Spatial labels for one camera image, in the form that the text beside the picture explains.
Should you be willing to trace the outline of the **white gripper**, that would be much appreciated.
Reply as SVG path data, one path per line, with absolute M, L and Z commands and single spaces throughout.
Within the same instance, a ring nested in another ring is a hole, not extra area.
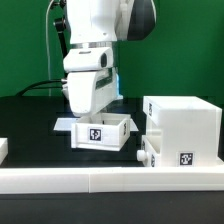
M 75 116 L 96 114 L 117 98 L 111 47 L 71 49 L 63 64 L 68 73 L 63 89 Z

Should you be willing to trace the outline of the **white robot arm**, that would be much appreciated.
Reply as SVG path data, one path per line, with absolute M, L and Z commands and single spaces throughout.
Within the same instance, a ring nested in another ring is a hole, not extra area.
M 153 0 L 67 0 L 70 46 L 63 60 L 63 92 L 78 117 L 98 113 L 117 98 L 115 44 L 145 39 L 156 24 Z

